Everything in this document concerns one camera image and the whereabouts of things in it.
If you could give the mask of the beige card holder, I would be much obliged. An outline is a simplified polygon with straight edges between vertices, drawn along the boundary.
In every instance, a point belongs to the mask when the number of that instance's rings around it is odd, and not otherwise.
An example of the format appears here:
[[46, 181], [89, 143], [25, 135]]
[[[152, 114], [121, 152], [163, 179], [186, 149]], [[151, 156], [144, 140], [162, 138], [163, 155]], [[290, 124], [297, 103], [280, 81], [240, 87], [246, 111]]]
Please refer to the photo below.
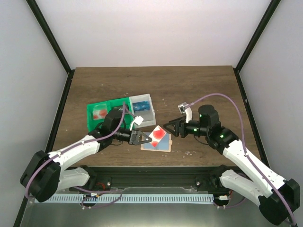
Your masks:
[[171, 134], [167, 133], [156, 147], [154, 147], [151, 143], [145, 143], [141, 145], [141, 150], [171, 152], [171, 146], [172, 146]]

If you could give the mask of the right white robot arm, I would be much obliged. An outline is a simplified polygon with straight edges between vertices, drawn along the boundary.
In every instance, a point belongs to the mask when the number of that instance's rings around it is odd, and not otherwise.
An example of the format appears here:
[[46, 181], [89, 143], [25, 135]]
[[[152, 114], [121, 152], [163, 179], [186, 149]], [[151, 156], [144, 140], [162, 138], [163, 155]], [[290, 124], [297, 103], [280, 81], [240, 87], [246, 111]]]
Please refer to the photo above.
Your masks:
[[217, 191], [224, 187], [236, 191], [258, 206], [263, 217], [273, 225], [280, 225], [300, 207], [300, 185], [286, 180], [262, 163], [230, 129], [221, 125], [219, 114], [212, 105], [199, 107], [199, 120], [192, 119], [191, 108], [179, 106], [183, 116], [164, 124], [175, 137], [191, 134], [205, 137], [207, 144], [232, 161], [244, 174], [226, 166], [211, 177], [211, 187]]

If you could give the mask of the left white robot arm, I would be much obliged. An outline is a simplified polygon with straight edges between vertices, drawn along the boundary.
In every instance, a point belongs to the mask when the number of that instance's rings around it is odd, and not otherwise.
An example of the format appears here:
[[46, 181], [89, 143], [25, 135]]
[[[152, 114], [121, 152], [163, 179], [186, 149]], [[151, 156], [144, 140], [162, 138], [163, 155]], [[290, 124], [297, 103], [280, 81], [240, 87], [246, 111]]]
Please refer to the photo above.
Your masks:
[[125, 112], [125, 109], [109, 111], [103, 122], [65, 148], [49, 153], [36, 152], [20, 178], [25, 197], [44, 202], [62, 189], [82, 187], [92, 191], [97, 185], [94, 174], [87, 167], [69, 169], [72, 165], [106, 149], [113, 140], [134, 146], [150, 143], [152, 139], [142, 131], [126, 128]]

